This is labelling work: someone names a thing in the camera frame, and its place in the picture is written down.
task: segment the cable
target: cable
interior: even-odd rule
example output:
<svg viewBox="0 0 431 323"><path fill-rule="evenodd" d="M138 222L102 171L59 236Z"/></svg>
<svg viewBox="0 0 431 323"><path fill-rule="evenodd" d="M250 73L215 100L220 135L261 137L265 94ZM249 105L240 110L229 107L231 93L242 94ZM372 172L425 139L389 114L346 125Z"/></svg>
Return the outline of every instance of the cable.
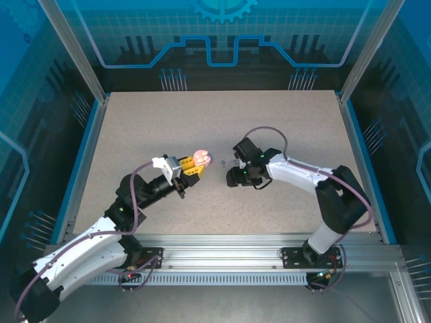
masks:
<svg viewBox="0 0 431 323"><path fill-rule="evenodd" d="M325 288L325 286L324 285L322 285L322 284L319 284L319 283L311 283L311 285L314 285L314 286L317 286L317 287L320 287L321 288L321 290L322 291L326 291L326 290L328 290L327 288ZM357 303L353 298L351 298L348 294L346 294L346 293L343 293L342 291L338 291L338 290L336 290L336 289L333 289L332 290L334 293L336 293L336 294L338 294L338 295L340 295L340 296L343 296L344 298L347 298L348 300L350 300L366 317L368 317L372 322L374 322L374 323L378 323L378 321L375 319L375 318L373 318L361 305L359 305L359 303Z"/></svg>
<svg viewBox="0 0 431 323"><path fill-rule="evenodd" d="M59 253L57 253L53 259L51 259L50 262L48 262L43 268L42 270L37 273L33 279L28 283L28 285L26 286L26 288L24 288L24 290L22 291L20 298L18 299L16 305L15 305L15 310L13 311L13 317L15 318L16 321L18 322L23 322L26 319L25 318L20 318L20 308L22 305L22 302L24 300L24 298L27 296L28 292L30 291L30 289L32 288L32 286L37 282L37 280L39 278L41 278L41 276L49 269L53 266L53 264L58 261L58 259L60 257L62 257L62 255L64 255L66 252L68 252L70 249L72 249L74 246L80 244L81 242L87 240L87 239L92 239L95 236L101 236L101 235L106 235L106 234L118 234L121 236L131 236L136 232L137 229L137 222L138 222L138 210L137 210L137 202L136 202L136 196L135 196L135 186L133 185L133 181L135 179L136 174L144 169L145 167L148 167L150 165L152 165L153 162L149 161L141 166L139 166L130 176L130 192L131 192L131 198L132 198L132 204L133 204L133 214L134 214L134 222L133 222L133 229L131 231L101 231L101 232L95 232L92 234L88 234L86 236L81 237L80 239L72 242L70 245L66 246L62 251L60 251Z"/></svg>
<svg viewBox="0 0 431 323"><path fill-rule="evenodd" d="M289 160L288 154L287 154L287 152L288 152L288 138L284 135L284 133L281 130L279 130L277 128L274 128L274 127L269 127L269 126L259 126L259 127L251 129L248 133L245 134L244 138L247 137L252 132L254 132L256 130L259 130L259 129L273 130L276 133L279 133L283 137L283 140L284 140L283 156L284 156L284 159L289 164L292 164L292 165L294 165L296 167L302 168L303 170L308 170L310 172L314 172L314 173L317 173L317 174L325 175L326 177L328 177L328 178L336 181L340 185L344 186L346 189L348 189L350 192L352 192L352 194L355 195L365 205L366 210L368 211L368 219L365 220L362 223L359 223L357 225L353 225L350 229L358 229L360 227L364 227L365 225L369 224L371 221L374 220L374 212L373 212L373 210L371 208L370 203L368 203L368 201L357 190L355 190L353 187L351 187L348 183L344 182L340 178L338 178L338 177L336 177L336 176L334 176L334 175L332 175L332 174L330 174L328 172L322 171L320 168L310 167L308 165L303 165L303 164L300 164L300 163L296 163L295 161Z"/></svg>
<svg viewBox="0 0 431 323"><path fill-rule="evenodd" d="M267 183L265 183L262 186L256 186L253 185L253 188L255 188L255 190L263 190L265 187L267 187L268 185L270 185L272 183L272 179L270 179Z"/></svg>
<svg viewBox="0 0 431 323"><path fill-rule="evenodd" d="M269 129L269 130L275 131L276 133L278 133L280 136L283 137L283 140L284 140L283 156L284 156L284 159L288 160L288 155L287 155L287 151L288 151L288 138L286 137L285 134L283 134L283 132L281 130L278 130L277 128L270 127L270 126L259 126L259 127L251 129L248 133L246 133L244 135L243 139L247 138L247 136L249 134L254 133L256 130L261 130L261 129Z"/></svg>
<svg viewBox="0 0 431 323"><path fill-rule="evenodd" d="M331 289L333 289L335 286L337 286L339 284L341 278L345 274L345 269L347 267L347 254L345 253L344 246L342 244L339 244L339 247L343 251L343 262L344 262L344 265L343 265L343 268L342 268L341 273L339 274L337 280L331 286L325 287L325 290L327 290L327 291L330 291Z"/></svg>
<svg viewBox="0 0 431 323"><path fill-rule="evenodd" d="M148 281L149 281L149 279L150 279L150 277L151 277L151 275L152 275L152 273L153 273L153 271L154 271L154 269L155 269L155 267L157 266L157 262L159 261L159 259L160 259L160 256L158 256L158 255L155 255L155 256L153 256L151 259L149 259L145 264L143 264L142 266L140 266L138 269L135 269L134 271L130 271L130 272L127 272L127 273L122 273L121 271L108 271L108 272L110 272L110 273L114 273L114 274L118 274L118 275L132 275L132 274L134 274L134 273L136 273L137 271L139 271L139 270L141 270L142 268L145 268L146 266L148 266L149 264L151 264L151 263L153 263L153 265L152 265L152 267L151 267L151 270L150 270L150 272L148 273L148 276L144 279L144 281L139 285L139 286L137 286L137 287L133 287L133 288L131 288L131 290L130 290L130 292L132 292L132 291L138 291L138 290L140 290ZM128 290L128 289L125 289L124 287L123 287L123 285L121 285L121 278L119 277L119 287L123 290L123 291L126 291L126 290Z"/></svg>

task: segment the beige table surface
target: beige table surface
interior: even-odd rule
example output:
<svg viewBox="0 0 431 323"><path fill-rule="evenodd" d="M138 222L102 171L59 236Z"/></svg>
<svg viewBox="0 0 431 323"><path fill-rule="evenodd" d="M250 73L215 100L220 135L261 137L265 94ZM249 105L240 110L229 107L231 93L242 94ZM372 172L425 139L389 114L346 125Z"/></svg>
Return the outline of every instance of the beige table surface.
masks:
<svg viewBox="0 0 431 323"><path fill-rule="evenodd" d="M81 233L114 202L123 176L163 153L184 157L198 149L214 156L203 179L145 209L138 233L268 234L312 232L321 223L315 196L284 182L264 190L226 186L233 146L251 128L270 125L288 137L288 155L329 168L350 167L359 178L333 91L112 93L74 232ZM282 138L257 131L263 151L282 149ZM161 172L140 173L150 181ZM373 224L362 228L375 231Z"/></svg>

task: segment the blue printed backdrop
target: blue printed backdrop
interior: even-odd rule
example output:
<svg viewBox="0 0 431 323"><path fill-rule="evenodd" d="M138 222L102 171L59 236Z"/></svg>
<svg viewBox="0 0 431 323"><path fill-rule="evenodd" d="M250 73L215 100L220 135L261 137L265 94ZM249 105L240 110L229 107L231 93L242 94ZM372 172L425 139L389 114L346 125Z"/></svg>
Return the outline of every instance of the blue printed backdrop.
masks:
<svg viewBox="0 0 431 323"><path fill-rule="evenodd" d="M188 89L338 89L385 4L59 2L107 91L184 89L173 74L166 81L169 68L187 74ZM132 88L123 81L130 79Z"/></svg>
<svg viewBox="0 0 431 323"><path fill-rule="evenodd" d="M431 2L407 0L352 102L408 258L431 256Z"/></svg>
<svg viewBox="0 0 431 323"><path fill-rule="evenodd" d="M49 239L30 215L57 217L94 98L36 0L0 0L0 45L0 258L13 262Z"/></svg>

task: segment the robotic arm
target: robotic arm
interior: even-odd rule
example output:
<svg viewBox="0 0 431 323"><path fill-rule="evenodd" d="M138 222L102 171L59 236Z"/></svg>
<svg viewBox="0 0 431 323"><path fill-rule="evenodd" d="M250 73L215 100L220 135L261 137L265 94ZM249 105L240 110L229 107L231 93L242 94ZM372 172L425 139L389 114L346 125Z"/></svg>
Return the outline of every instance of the robotic arm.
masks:
<svg viewBox="0 0 431 323"><path fill-rule="evenodd" d="M144 208L172 192L177 192L182 199L185 197L185 190L199 181L209 163L209 158L204 155L182 159L167 155L153 158L153 166L160 168L163 174L149 183L135 175L133 187L138 206L137 225L145 220ZM121 180L116 191L117 199L89 229L32 264L26 262L15 267L10 293L15 302L24 294L20 311L29 323L43 321L70 293L100 273L117 267L136 268L148 260L149 255L145 254L143 246L134 236L120 234L131 231L134 226L130 186L131 174ZM86 236L88 239L78 242ZM60 252L64 254L55 260ZM161 259L159 255L151 256L155 256L154 261L157 262ZM30 286L30 282L40 274L40 278Z"/></svg>
<svg viewBox="0 0 431 323"><path fill-rule="evenodd" d="M266 178L288 182L317 196L323 222L302 246L304 257L312 266L366 211L364 203L352 191L330 178L334 176L347 183L368 202L352 171L345 166L336 170L318 168L290 157L286 159L274 148L264 153L247 137L234 147L234 155L240 165L228 171L229 187L240 184L261 189L270 183L258 187L262 178Z"/></svg>

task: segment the blue gear icon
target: blue gear icon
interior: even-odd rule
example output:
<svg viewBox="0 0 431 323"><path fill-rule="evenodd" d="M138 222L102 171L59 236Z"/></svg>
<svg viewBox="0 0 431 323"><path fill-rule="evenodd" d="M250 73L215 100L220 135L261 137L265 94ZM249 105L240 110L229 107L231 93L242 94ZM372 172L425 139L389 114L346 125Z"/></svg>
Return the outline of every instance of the blue gear icon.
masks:
<svg viewBox="0 0 431 323"><path fill-rule="evenodd" d="M250 13L251 6L257 5L257 0L191 0L191 5L203 19L224 24L226 20L242 19L243 13Z"/></svg>
<svg viewBox="0 0 431 323"><path fill-rule="evenodd" d="M9 9L9 14L24 32L29 32L39 21L37 0L0 0L0 8Z"/></svg>

